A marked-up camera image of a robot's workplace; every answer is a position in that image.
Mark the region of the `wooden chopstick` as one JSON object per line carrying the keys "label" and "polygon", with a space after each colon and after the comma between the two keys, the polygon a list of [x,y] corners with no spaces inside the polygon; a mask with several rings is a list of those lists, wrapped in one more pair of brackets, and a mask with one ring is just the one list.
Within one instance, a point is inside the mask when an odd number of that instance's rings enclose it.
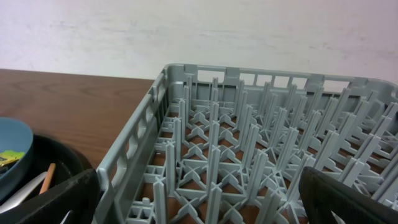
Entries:
{"label": "wooden chopstick", "polygon": [[51,163],[49,165],[49,168],[47,170],[47,174],[46,174],[46,176],[44,178],[44,181],[43,181],[43,184],[42,184],[42,186],[40,188],[39,194],[42,194],[42,193],[48,191],[48,189],[50,188],[50,184],[52,182],[52,178],[53,178],[53,175],[54,175],[54,172],[55,172],[55,168],[56,168],[56,164],[55,163]]}

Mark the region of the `dark blue bowl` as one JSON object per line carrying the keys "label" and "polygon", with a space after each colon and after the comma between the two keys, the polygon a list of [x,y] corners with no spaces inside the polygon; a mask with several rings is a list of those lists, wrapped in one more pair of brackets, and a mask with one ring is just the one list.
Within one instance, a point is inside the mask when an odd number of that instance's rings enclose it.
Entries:
{"label": "dark blue bowl", "polygon": [[32,161],[34,135],[22,121],[1,117],[1,201],[16,189]]}

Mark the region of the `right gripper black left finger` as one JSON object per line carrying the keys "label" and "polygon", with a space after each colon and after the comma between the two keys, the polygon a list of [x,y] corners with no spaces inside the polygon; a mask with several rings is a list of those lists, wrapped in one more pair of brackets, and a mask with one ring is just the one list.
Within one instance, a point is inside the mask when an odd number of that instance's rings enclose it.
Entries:
{"label": "right gripper black left finger", "polygon": [[94,169],[87,169],[1,214],[7,223],[91,223],[100,199]]}

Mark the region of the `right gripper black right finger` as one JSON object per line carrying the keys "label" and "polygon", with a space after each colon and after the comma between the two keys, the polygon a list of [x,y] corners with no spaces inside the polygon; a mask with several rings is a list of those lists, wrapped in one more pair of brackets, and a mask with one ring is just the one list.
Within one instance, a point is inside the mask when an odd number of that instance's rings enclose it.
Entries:
{"label": "right gripper black right finger", "polygon": [[397,211],[354,191],[332,177],[306,166],[299,193],[309,223],[397,223]]}

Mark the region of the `yellow snack wrapper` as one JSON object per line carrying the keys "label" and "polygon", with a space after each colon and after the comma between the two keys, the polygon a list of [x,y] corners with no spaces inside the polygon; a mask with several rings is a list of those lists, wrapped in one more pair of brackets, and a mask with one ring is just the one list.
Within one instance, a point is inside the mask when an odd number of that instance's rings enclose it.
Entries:
{"label": "yellow snack wrapper", "polygon": [[12,150],[6,150],[0,153],[0,165],[1,167],[8,166],[13,162],[17,162],[24,156],[24,152],[17,152]]}

